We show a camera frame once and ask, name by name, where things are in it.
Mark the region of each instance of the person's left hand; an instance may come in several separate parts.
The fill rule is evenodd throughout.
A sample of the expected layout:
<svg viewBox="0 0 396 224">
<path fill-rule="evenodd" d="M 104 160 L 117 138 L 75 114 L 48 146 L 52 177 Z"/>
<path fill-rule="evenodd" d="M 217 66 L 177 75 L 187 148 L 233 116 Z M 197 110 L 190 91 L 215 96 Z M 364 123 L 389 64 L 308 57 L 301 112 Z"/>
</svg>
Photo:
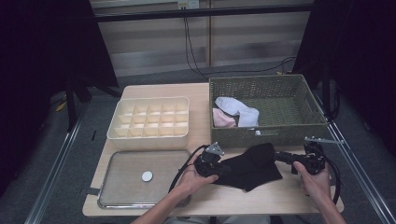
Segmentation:
<svg viewBox="0 0 396 224">
<path fill-rule="evenodd" d="M 201 187 L 211 184 L 219 179 L 218 175 L 211 175 L 208 177 L 203 177 L 197 173 L 195 170 L 195 166 L 193 163 L 197 159 L 198 155 L 194 155 L 189 161 L 189 166 L 184 171 L 183 176 L 180 178 L 179 183 L 175 187 L 175 189 L 182 190 L 183 193 L 186 193 L 186 197 L 195 193 Z"/>
</svg>

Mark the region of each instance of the electrical outlet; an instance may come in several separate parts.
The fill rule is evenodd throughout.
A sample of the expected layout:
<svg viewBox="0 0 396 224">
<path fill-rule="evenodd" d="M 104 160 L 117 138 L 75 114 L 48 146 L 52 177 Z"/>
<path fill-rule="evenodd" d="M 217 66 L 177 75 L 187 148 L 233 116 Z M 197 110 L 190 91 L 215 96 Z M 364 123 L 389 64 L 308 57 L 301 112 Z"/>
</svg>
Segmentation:
<svg viewBox="0 0 396 224">
<path fill-rule="evenodd" d="M 178 9 L 189 8 L 189 0 L 177 0 L 177 8 Z"/>
<path fill-rule="evenodd" d="M 199 8 L 199 0 L 189 0 L 188 9 L 197 9 Z"/>
</svg>

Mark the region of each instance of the human arm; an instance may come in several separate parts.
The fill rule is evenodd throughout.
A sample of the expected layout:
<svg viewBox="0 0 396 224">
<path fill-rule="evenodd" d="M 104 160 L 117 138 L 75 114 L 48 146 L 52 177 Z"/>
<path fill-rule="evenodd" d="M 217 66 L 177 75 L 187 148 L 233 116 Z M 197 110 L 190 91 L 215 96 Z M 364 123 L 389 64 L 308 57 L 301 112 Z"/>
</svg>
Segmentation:
<svg viewBox="0 0 396 224">
<path fill-rule="evenodd" d="M 219 177 L 212 175 L 203 177 L 198 175 L 195 167 L 192 165 L 197 156 L 194 156 L 177 186 L 175 186 L 168 194 L 166 194 L 157 204 L 150 208 L 143 216 L 133 221 L 133 224 L 157 224 L 163 223 L 172 210 L 179 202 L 195 193 L 201 187 L 213 183 Z"/>
<path fill-rule="evenodd" d="M 302 189 L 311 197 L 317 206 L 323 220 L 326 224 L 343 224 L 346 223 L 344 218 L 338 212 L 337 207 L 332 202 L 330 192 L 330 173 L 329 166 L 326 163 L 325 169 L 316 175 L 309 174 L 305 167 L 295 161 L 294 167 L 301 174 Z"/>
</svg>

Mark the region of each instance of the cream divided organizer box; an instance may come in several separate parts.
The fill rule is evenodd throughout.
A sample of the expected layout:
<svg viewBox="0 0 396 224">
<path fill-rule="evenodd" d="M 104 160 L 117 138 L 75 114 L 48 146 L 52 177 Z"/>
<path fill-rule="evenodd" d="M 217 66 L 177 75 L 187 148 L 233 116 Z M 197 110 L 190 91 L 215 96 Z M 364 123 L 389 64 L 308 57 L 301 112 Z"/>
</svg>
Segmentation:
<svg viewBox="0 0 396 224">
<path fill-rule="evenodd" d="M 107 138 L 122 150 L 183 148 L 189 132 L 189 103 L 187 97 L 120 100 Z"/>
</svg>

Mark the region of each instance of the forearm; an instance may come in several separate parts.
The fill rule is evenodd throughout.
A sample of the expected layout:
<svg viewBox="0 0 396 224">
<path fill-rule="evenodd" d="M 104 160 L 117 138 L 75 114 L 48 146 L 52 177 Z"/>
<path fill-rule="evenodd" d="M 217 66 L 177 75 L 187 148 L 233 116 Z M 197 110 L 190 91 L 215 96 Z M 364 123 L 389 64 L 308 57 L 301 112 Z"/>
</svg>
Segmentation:
<svg viewBox="0 0 396 224">
<path fill-rule="evenodd" d="M 332 199 L 328 197 L 320 198 L 316 200 L 318 210 L 323 217 L 326 224 L 344 224 L 346 221 L 338 212 L 337 207 L 332 202 Z"/>
<path fill-rule="evenodd" d="M 133 224 L 157 224 L 163 223 L 169 216 L 172 210 L 177 206 L 179 202 L 187 198 L 183 190 L 175 188 L 163 197 L 154 207 L 149 209 L 143 216 L 133 221 Z"/>
</svg>

